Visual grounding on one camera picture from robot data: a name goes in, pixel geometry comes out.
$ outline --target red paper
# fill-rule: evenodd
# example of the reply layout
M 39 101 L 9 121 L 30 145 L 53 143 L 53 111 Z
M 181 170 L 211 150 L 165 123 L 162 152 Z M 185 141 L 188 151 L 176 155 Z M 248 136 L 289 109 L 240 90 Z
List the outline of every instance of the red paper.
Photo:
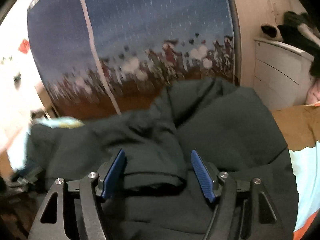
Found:
M 22 52 L 23 54 L 27 54 L 29 49 L 30 49 L 29 41 L 27 41 L 26 39 L 23 39 L 18 48 L 18 51 Z

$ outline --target white drawer cabinet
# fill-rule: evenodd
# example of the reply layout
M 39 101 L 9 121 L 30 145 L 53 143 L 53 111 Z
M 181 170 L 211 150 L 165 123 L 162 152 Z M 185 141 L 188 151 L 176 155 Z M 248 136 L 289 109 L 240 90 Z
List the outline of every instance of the white drawer cabinet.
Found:
M 256 39 L 253 88 L 270 109 L 303 105 L 313 83 L 309 70 L 314 57 L 278 41 Z

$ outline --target light blue fabric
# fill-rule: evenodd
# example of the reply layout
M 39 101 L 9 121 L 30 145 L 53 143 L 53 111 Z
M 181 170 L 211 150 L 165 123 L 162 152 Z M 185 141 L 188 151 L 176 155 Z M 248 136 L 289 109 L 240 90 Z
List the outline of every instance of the light blue fabric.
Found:
M 54 119 L 35 119 L 36 123 L 49 126 L 51 128 L 57 128 L 66 125 L 82 124 L 82 122 L 73 117 L 59 117 Z M 13 140 L 9 149 L 7 149 L 7 154 L 9 157 L 10 165 L 13 171 L 22 170 L 26 163 L 26 146 L 28 135 L 30 134 L 30 127 L 24 128 L 17 137 Z
M 299 193 L 296 231 L 320 208 L 320 143 L 317 141 L 315 147 L 301 151 L 289 150 L 289 153 Z

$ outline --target silver bolt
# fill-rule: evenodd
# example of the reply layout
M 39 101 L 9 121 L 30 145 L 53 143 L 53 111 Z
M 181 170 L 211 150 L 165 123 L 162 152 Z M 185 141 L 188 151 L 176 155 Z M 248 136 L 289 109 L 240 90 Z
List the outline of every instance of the silver bolt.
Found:
M 97 177 L 97 173 L 96 173 L 96 172 L 90 172 L 89 175 L 88 175 L 88 177 L 89 177 L 90 179 L 94 179 L 95 177 Z
M 219 176 L 224 178 L 224 179 L 226 179 L 229 176 L 229 174 L 227 172 L 225 172 L 225 171 L 222 171 L 222 172 L 219 173 Z
M 261 179 L 254 178 L 254 179 L 253 179 L 253 182 L 254 182 L 255 184 L 261 184 Z
M 57 178 L 56 181 L 55 181 L 55 183 L 58 184 L 58 185 L 60 185 L 63 181 L 64 181 L 63 178 Z

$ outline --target ribbed blue pad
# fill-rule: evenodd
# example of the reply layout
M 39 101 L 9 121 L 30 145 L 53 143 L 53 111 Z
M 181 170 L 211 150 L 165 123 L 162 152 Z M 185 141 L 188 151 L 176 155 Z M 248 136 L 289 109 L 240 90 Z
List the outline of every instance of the ribbed blue pad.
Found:
M 212 203 L 216 198 L 213 193 L 213 181 L 196 150 L 191 152 L 191 163 L 204 196 Z
M 103 199 L 107 199 L 112 196 L 116 183 L 119 179 L 120 173 L 123 169 L 124 163 L 125 154 L 124 151 L 121 149 L 112 166 L 110 167 L 110 170 L 107 173 L 105 179 L 103 180 L 103 191 L 101 194 L 101 197 Z

